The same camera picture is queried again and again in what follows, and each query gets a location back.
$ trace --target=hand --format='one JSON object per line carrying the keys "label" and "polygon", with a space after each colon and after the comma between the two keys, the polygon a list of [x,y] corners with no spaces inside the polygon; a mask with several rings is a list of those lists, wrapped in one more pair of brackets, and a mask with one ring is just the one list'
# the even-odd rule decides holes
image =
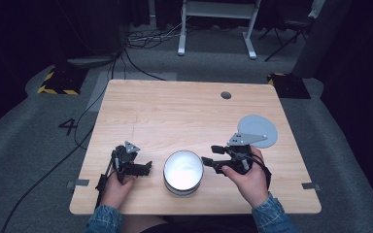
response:
{"label": "hand", "polygon": [[[262,161],[262,153],[257,148],[251,147],[252,154],[259,156]],[[253,168],[245,175],[235,172],[224,165],[222,171],[233,181],[241,192],[241,195],[255,208],[268,199],[265,174],[262,168],[253,162]]]}
{"label": "hand", "polygon": [[118,209],[125,200],[135,181],[135,177],[125,177],[125,179],[123,179],[123,184],[121,184],[118,181],[117,172],[112,173],[105,186],[101,205],[111,206]]}

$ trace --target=denim sleeve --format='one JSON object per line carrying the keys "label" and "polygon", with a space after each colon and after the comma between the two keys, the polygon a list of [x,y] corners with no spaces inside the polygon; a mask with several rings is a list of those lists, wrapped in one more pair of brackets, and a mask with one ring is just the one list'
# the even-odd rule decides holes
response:
{"label": "denim sleeve", "polygon": [[113,207],[99,206],[86,223],[86,233],[89,232],[120,232],[122,215]]}
{"label": "denim sleeve", "polygon": [[253,209],[252,214],[259,233],[298,232],[281,203],[271,193],[264,203]]}

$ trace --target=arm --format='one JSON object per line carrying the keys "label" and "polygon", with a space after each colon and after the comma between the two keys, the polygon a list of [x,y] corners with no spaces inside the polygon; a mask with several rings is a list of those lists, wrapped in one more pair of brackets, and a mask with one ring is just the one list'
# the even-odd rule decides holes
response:
{"label": "arm", "polygon": [[101,205],[96,208],[87,222],[85,232],[120,232],[122,215],[118,208],[125,200],[135,180],[134,177],[129,177],[121,184],[118,181],[117,174],[111,174],[105,187]]}
{"label": "arm", "polygon": [[[262,159],[260,150],[252,148],[252,153]],[[250,203],[256,227],[260,233],[298,232],[285,214],[281,203],[268,192],[265,174],[256,163],[245,175],[236,173],[228,166],[223,166],[222,170],[235,182],[241,195]]]}

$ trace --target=person's left hand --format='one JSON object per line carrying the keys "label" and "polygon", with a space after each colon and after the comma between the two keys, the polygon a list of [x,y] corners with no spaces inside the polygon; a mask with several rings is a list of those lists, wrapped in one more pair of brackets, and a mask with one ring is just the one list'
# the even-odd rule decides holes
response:
{"label": "person's left hand", "polygon": [[123,179],[123,184],[121,184],[118,181],[117,172],[111,174],[105,186],[101,205],[118,209],[125,200],[135,181],[135,177],[128,176]]}

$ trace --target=wooden tabletop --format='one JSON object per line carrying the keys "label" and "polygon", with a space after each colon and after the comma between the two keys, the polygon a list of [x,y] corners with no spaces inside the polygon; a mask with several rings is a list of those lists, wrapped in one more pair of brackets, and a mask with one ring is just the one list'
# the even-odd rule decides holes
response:
{"label": "wooden tabletop", "polygon": [[[230,99],[221,98],[227,91]],[[288,120],[272,85],[161,81],[110,81],[89,142],[80,180],[70,210],[76,215],[94,211],[99,177],[112,150],[129,141],[141,150],[135,163],[153,162],[150,175],[139,177],[120,211],[133,215],[249,214],[250,205],[235,184],[204,167],[199,188],[189,197],[170,193],[163,180],[165,160],[175,151],[190,150],[214,160],[212,145],[226,146],[242,117],[259,115],[277,128],[278,141],[263,149],[272,173],[270,191],[287,213],[318,213],[321,204],[314,189],[304,189],[310,177]]]}

